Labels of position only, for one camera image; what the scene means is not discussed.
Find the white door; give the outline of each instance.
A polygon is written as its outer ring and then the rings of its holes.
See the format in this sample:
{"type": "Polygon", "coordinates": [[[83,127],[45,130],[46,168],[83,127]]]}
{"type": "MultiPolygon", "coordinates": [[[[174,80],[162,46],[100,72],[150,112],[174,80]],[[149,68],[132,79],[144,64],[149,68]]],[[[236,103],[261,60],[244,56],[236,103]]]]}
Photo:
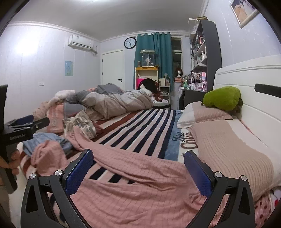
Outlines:
{"type": "Polygon", "coordinates": [[[123,50],[102,54],[102,84],[107,83],[125,87],[123,50]]]}

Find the wall clock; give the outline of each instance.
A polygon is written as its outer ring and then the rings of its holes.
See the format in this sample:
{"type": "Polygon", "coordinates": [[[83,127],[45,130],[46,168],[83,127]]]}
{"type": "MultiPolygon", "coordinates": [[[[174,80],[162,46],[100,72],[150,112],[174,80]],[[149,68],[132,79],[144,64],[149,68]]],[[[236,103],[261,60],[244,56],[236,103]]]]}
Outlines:
{"type": "Polygon", "coordinates": [[[133,37],[129,37],[125,40],[124,46],[127,49],[132,49],[137,45],[137,40],[133,37]]]}

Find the human hand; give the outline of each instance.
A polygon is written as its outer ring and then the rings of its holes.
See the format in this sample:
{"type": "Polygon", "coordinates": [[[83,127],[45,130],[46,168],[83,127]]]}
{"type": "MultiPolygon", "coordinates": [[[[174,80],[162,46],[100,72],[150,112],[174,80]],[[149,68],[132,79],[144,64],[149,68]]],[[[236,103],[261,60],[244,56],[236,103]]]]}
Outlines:
{"type": "MultiPolygon", "coordinates": [[[[0,156],[0,167],[2,168],[9,168],[12,170],[12,174],[17,175],[19,174],[18,166],[20,164],[20,153],[18,150],[15,150],[11,155],[12,161],[7,164],[7,162],[0,156]]],[[[2,178],[0,177],[0,186],[3,186],[4,183],[2,178]]]]}

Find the silver screw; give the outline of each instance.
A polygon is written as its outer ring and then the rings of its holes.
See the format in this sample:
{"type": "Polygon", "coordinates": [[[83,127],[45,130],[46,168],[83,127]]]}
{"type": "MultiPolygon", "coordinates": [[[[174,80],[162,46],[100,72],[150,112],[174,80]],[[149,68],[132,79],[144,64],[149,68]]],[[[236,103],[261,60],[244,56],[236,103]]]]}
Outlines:
{"type": "Polygon", "coordinates": [[[223,175],[221,174],[221,172],[215,172],[215,176],[216,177],[222,177],[223,175]]]}
{"type": "Polygon", "coordinates": [[[55,172],[55,175],[56,176],[60,176],[62,174],[62,171],[61,170],[57,170],[56,172],[55,172]]]}
{"type": "Polygon", "coordinates": [[[31,175],[29,176],[30,179],[33,179],[33,178],[35,178],[35,177],[36,177],[36,174],[35,174],[35,173],[33,173],[33,174],[31,174],[31,175]]]}
{"type": "Polygon", "coordinates": [[[241,176],[241,179],[244,180],[244,181],[246,181],[246,180],[247,180],[247,177],[241,176]]]}

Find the green pillow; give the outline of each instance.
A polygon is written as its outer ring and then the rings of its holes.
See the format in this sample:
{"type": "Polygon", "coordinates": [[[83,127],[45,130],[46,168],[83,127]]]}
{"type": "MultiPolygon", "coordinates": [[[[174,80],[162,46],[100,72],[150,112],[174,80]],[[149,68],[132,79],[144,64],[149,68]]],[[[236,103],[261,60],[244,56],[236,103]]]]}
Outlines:
{"type": "Polygon", "coordinates": [[[233,86],[222,87],[205,94],[203,102],[206,107],[216,107],[227,112],[239,113],[243,105],[240,90],[233,86]]]}

